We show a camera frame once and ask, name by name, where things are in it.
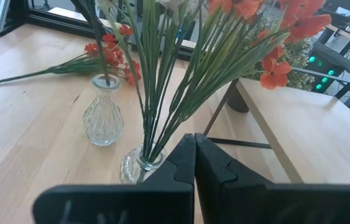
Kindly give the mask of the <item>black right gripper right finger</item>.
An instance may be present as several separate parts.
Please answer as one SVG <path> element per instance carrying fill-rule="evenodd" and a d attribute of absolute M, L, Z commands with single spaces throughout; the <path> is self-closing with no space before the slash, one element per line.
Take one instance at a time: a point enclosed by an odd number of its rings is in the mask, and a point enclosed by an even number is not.
<path fill-rule="evenodd" d="M 195 141 L 205 223 L 350 223 L 350 185 L 274 183 L 203 134 Z"/>

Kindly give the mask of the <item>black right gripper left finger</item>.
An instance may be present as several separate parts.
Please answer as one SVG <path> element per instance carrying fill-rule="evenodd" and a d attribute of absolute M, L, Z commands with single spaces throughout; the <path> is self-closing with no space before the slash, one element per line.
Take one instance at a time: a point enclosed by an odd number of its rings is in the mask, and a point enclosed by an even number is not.
<path fill-rule="evenodd" d="M 34 201 L 35 223 L 193 223 L 196 142 L 185 134 L 136 185 L 57 185 Z"/>

